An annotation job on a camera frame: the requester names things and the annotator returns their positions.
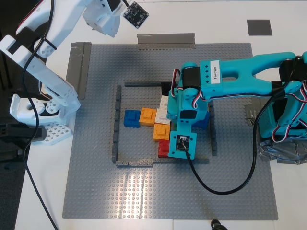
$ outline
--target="lego baseplate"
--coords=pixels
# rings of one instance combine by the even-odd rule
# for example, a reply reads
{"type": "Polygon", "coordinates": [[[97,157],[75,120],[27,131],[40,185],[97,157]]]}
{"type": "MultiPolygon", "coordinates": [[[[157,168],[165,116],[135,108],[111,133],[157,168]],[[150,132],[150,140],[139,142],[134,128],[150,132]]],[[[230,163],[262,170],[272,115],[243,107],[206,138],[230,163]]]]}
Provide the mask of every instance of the lego baseplate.
{"type": "MultiPolygon", "coordinates": [[[[257,161],[249,184],[232,195],[213,195],[186,160],[158,158],[153,127],[124,127],[126,109],[159,108],[160,87],[125,87],[126,81],[170,81],[184,62],[252,56],[250,44],[205,44],[187,50],[139,50],[137,45],[92,45],[85,99],[77,111],[64,218],[239,219],[278,218],[269,162],[257,161]],[[118,159],[112,162],[117,85],[121,85],[118,159]],[[129,162],[135,167],[126,167],[129,162]]],[[[197,132],[195,168],[209,187],[233,189],[252,162],[250,98],[214,101],[216,156],[210,129],[197,132]]]]}

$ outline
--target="orange lego brick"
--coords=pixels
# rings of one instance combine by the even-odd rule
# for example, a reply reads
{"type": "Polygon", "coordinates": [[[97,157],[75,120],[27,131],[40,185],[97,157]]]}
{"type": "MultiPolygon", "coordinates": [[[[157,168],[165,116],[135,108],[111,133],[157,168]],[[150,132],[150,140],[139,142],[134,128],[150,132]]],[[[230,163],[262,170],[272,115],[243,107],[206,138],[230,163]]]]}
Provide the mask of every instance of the orange lego brick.
{"type": "Polygon", "coordinates": [[[154,141],[169,140],[170,125],[155,124],[153,130],[154,141]]]}
{"type": "Polygon", "coordinates": [[[156,109],[142,108],[141,116],[140,116],[140,125],[154,127],[154,121],[155,121],[156,114],[157,114],[156,109]]]}

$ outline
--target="black floor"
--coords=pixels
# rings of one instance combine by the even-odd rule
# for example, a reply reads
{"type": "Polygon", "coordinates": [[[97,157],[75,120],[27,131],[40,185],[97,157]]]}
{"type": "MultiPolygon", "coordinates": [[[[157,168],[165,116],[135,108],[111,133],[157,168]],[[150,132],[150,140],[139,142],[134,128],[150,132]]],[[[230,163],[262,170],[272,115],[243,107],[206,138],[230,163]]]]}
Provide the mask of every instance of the black floor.
{"type": "MultiPolygon", "coordinates": [[[[18,23],[36,5],[37,0],[9,0],[0,3],[0,29],[2,35],[14,35],[18,23]]],[[[13,61],[7,58],[10,79],[13,87],[8,89],[2,56],[0,55],[0,72],[2,74],[5,89],[0,85],[0,122],[9,114],[10,102],[8,100],[12,92],[21,89],[19,68],[13,61]]],[[[30,92],[38,93],[37,80],[32,76],[26,76],[26,85],[30,92]]],[[[11,146],[0,141],[0,154],[11,146]]],[[[21,189],[24,181],[23,163],[0,163],[0,230],[13,230],[15,227],[21,189]]]]}

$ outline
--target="white table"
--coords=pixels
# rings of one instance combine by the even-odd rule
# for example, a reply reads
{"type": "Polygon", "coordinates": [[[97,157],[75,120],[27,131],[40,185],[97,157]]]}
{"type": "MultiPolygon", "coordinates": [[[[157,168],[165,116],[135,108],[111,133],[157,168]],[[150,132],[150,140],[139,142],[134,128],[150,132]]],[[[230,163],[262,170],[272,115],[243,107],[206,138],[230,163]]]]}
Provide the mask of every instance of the white table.
{"type": "MultiPolygon", "coordinates": [[[[73,32],[48,58],[47,66],[56,74],[65,77],[72,42],[136,44],[137,34],[195,33],[196,43],[250,42],[253,55],[284,51],[292,51],[300,55],[307,50],[307,2],[160,2],[140,4],[150,14],[147,22],[139,30],[136,30],[121,18],[121,26],[115,38],[92,31],[81,17],[73,32]],[[249,36],[247,19],[270,19],[273,36],[249,36]]],[[[260,77],[277,80],[278,71],[265,71],[260,77]]],[[[28,160],[36,185],[59,229],[211,229],[209,220],[63,219],[62,210],[71,144],[72,137],[51,147],[33,144],[28,160]]],[[[272,161],[271,169],[279,220],[221,220],[229,230],[307,228],[305,221],[307,164],[283,165],[272,161]]],[[[17,230],[53,229],[27,174],[24,178],[15,228],[17,230]]]]}

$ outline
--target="white lego brick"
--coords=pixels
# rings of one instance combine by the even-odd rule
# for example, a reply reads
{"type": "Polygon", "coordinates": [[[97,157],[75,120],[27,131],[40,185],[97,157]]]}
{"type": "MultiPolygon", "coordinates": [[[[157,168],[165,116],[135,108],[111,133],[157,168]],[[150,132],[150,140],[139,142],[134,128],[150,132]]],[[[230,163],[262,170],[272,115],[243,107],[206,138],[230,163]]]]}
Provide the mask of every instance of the white lego brick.
{"type": "Polygon", "coordinates": [[[170,125],[171,120],[167,119],[167,109],[157,109],[157,114],[155,116],[155,123],[170,125]]]}
{"type": "Polygon", "coordinates": [[[162,96],[160,101],[160,109],[167,109],[168,96],[162,96]]]}

